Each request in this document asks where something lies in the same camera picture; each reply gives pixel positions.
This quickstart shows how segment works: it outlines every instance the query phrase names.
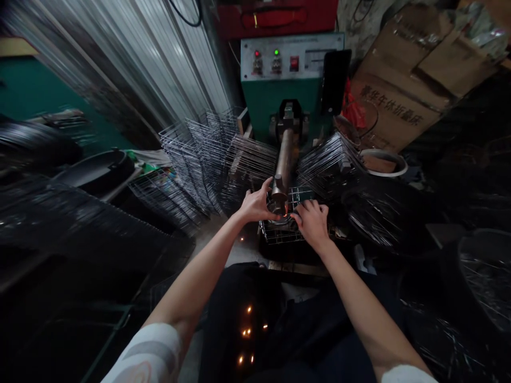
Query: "person's right hand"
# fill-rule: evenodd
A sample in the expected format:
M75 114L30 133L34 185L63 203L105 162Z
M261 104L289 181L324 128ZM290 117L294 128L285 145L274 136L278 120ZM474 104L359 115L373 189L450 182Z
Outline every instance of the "person's right hand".
M298 224L305 240L318 253L320 247L329 243L330 240L326 225L328 206L320 205L313 199L298 205L294 211L291 213L291 217Z

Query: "red switch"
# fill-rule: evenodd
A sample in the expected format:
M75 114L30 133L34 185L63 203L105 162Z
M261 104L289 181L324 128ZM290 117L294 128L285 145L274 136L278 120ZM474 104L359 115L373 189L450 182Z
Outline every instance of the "red switch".
M298 68L300 67L300 57L299 56L291 56L289 60L289 72L298 72Z

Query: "electric cable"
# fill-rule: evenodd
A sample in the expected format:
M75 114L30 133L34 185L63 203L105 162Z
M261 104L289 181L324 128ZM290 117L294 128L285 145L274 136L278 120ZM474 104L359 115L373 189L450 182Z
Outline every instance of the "electric cable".
M187 23L190 27L196 28L202 23L202 5L201 0L195 0L195 3L197 4L197 12L199 13L199 19L196 23L191 23L188 20L185 19L183 14L177 9L176 5L174 4L174 1L169 0L170 5L172 5L172 8L174 8L174 11L176 11L177 15L183 20L185 23Z
M364 16L360 19L360 20L357 20L355 18L355 15L357 14L357 11L358 11L358 8L360 7L360 4L362 3L362 0L359 0L358 4L357 4L357 7L355 8L355 11L353 12L353 21L354 22L362 22L364 21L364 19L367 17L367 15L369 15L369 12L371 11L371 8L373 7L373 4L374 4L375 0L371 0L371 3L369 5L369 8L367 9L366 13L364 14Z
M241 63L240 63L240 61L238 60L238 57L236 57L236 54L234 53L234 49L233 49L233 46L230 44L230 41L229 41L229 48L230 48L230 51L233 53L234 59L236 60L236 62L238 63L238 65L239 65L239 66L241 66Z

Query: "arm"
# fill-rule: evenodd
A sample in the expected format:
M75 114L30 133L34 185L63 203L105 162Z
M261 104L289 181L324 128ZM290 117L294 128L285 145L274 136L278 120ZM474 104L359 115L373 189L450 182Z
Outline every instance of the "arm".
M334 280L342 303L373 365L376 379L399 364L415 366L428 374L419 354L366 284L328 236L328 207L305 201L292 214L306 241L321 257Z
M143 324L142 327L152 323L172 325L183 340L182 355L186 354L204 305L224 270L234 240L243 226L248 222L277 219L266 208L270 182L271 178L268 178L259 191L252 194L246 192L241 208L179 274Z

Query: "black pants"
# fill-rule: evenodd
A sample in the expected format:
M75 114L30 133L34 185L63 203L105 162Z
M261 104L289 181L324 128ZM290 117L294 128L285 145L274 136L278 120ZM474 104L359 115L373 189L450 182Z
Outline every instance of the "black pants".
M282 312L275 275L257 263L224 270L209 303L199 382L375 382L333 281L305 302L288 302ZM402 328L390 284L360 276Z

